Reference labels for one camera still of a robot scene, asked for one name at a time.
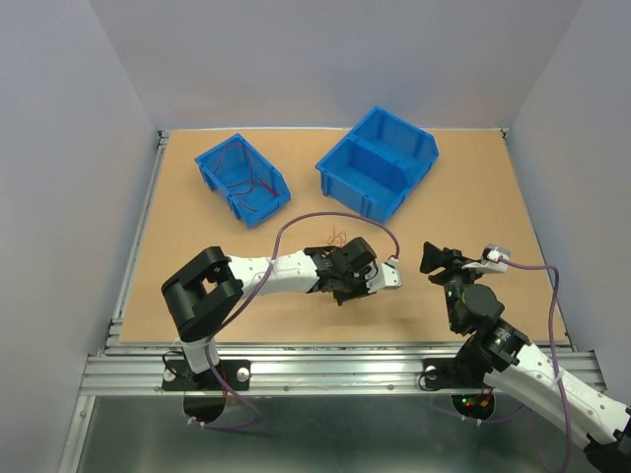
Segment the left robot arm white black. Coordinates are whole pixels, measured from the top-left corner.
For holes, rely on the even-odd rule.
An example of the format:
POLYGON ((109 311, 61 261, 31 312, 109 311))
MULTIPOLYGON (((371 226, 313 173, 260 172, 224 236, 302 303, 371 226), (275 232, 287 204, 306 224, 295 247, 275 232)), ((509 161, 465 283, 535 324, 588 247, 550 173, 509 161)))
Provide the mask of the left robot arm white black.
POLYGON ((214 336, 239 302, 277 293, 331 293, 342 305, 367 296, 379 271, 375 252, 361 237, 276 258, 236 257, 208 247, 161 288, 186 361, 180 372, 171 364, 167 369, 197 389, 214 390, 221 368, 214 336))

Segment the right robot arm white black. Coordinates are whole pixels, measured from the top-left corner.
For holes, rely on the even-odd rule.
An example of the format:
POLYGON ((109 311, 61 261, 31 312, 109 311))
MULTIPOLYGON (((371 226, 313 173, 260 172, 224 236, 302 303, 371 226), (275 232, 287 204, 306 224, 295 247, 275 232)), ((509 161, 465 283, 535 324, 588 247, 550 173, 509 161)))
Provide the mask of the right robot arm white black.
POLYGON ((479 283, 483 275, 504 273, 514 264, 509 250, 494 244, 472 259, 424 243, 420 271, 443 288, 450 330, 466 340, 452 358, 426 359, 419 387, 498 389, 562 430, 598 471, 629 471, 629 406, 563 369, 557 350, 544 353, 503 319, 504 305, 479 283))

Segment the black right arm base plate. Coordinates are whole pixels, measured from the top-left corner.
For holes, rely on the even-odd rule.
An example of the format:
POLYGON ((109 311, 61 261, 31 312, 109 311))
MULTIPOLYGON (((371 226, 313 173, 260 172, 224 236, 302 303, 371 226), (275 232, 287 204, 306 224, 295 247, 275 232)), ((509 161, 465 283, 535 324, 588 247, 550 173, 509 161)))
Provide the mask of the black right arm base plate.
POLYGON ((427 358, 422 362, 417 383, 425 391, 481 389, 486 386, 486 374, 482 366, 457 358, 427 358))

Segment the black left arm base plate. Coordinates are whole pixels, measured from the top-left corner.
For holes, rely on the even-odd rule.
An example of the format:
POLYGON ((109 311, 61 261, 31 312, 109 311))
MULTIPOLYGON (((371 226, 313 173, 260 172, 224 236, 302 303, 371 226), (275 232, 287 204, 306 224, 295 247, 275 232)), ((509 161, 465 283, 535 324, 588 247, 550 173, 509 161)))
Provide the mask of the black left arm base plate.
MULTIPOLYGON (((250 361, 223 360, 217 371, 235 391, 249 390, 250 361)), ((167 359, 162 389, 167 392, 221 391, 223 385, 211 371, 196 374, 184 359, 167 359)))

